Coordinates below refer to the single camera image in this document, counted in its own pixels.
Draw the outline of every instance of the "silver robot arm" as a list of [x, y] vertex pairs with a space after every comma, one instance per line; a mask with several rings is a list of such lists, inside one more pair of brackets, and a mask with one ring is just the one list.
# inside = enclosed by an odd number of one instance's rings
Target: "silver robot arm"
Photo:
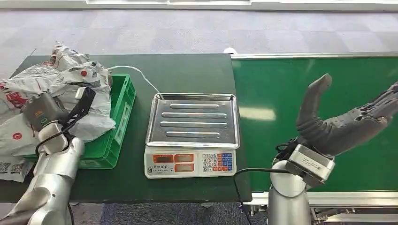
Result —
[[[25, 105], [25, 117], [39, 131], [39, 158], [28, 189], [0, 225], [67, 224], [69, 195], [84, 153], [83, 141], [68, 130], [88, 113], [94, 96], [91, 89], [79, 89], [76, 98], [80, 100], [69, 114], [47, 93]], [[41, 124], [43, 118], [52, 122]]]
[[308, 86], [297, 119], [299, 136], [283, 145], [271, 173], [269, 225], [310, 225], [306, 190], [324, 184], [332, 172], [334, 157], [379, 134], [398, 112], [398, 82], [371, 102], [323, 121], [318, 116], [322, 93], [331, 85], [325, 74]]
[[[40, 131], [40, 135], [52, 136], [60, 132], [59, 124], [52, 123]], [[44, 144], [43, 148], [51, 151], [51, 145], [66, 146], [64, 135], [54, 138]], [[84, 153], [84, 143], [74, 137], [69, 147], [59, 152], [46, 155], [40, 153], [39, 160], [34, 168], [34, 177], [25, 194], [21, 197], [7, 217], [0, 224], [27, 224], [27, 225], [66, 225], [69, 220], [67, 205], [69, 195], [75, 181], [80, 156]], [[31, 212], [25, 221], [20, 220], [20, 214]]]

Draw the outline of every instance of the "package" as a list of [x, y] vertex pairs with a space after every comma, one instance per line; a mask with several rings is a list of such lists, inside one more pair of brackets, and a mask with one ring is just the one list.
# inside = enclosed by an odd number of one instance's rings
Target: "package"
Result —
[[23, 182], [32, 166], [22, 157], [0, 157], [0, 179]]
[[21, 114], [21, 108], [29, 98], [44, 91], [57, 97], [68, 111], [78, 102], [78, 88], [90, 87], [96, 92], [88, 115], [70, 130], [84, 142], [115, 128], [110, 118], [111, 74], [100, 63], [89, 60], [88, 55], [56, 42], [48, 62], [34, 65], [12, 79], [0, 80], [0, 157], [35, 153], [37, 133]]

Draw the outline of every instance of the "floor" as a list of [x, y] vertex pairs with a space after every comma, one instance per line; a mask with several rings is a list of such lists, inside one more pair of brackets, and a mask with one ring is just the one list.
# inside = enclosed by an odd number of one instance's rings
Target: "floor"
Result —
[[[0, 79], [55, 40], [89, 54], [398, 51], [398, 13], [188, 10], [0, 11]], [[245, 224], [235, 203], [79, 204], [78, 225]], [[0, 216], [11, 204], [0, 204]], [[253, 224], [265, 224], [256, 215]]]

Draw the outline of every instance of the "green plastic crate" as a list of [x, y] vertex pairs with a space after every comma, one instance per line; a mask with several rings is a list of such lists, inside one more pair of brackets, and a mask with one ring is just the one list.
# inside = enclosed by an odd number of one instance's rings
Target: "green plastic crate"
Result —
[[[135, 96], [136, 91], [131, 83], [130, 75], [112, 75], [110, 116], [116, 122], [116, 128], [85, 144], [85, 152], [80, 160], [79, 168], [112, 169], [116, 166]], [[25, 158], [37, 161], [35, 155], [25, 156]]]

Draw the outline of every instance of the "digital scale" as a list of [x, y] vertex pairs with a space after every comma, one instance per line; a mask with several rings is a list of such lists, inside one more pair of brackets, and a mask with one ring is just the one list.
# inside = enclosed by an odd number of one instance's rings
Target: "digital scale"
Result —
[[234, 95], [160, 93], [153, 98], [144, 155], [147, 178], [232, 176], [239, 146]]

